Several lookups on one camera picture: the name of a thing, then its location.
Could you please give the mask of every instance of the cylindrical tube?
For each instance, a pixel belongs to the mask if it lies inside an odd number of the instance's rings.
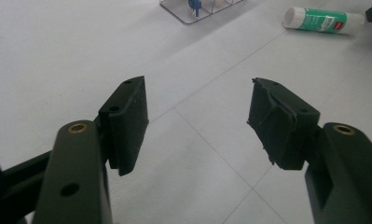
[[[365,16],[349,12],[290,7],[284,15],[285,28],[354,35],[365,24]]]

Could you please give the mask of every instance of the white tabletop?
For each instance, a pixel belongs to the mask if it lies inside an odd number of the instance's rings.
[[[252,78],[282,83],[372,141],[372,23],[355,36],[286,30],[289,7],[363,13],[372,0],[244,0],[184,26],[157,1],[0,1],[0,165],[52,149],[145,76],[135,170],[109,170],[115,222],[313,223],[303,171],[271,166],[246,124]]]

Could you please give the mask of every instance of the blue object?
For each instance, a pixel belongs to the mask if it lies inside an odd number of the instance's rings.
[[[200,9],[202,8],[202,2],[200,0],[188,0],[188,5],[195,13],[195,16],[198,17],[200,15]]]

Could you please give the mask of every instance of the green label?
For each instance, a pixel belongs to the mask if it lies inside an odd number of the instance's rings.
[[[305,19],[298,28],[326,33],[337,33],[346,24],[346,13],[305,8]]]

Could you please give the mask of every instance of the green and white tube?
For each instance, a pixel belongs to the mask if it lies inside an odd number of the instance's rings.
[[[365,25],[365,16],[357,13],[290,7],[283,26],[289,29],[354,35]]]

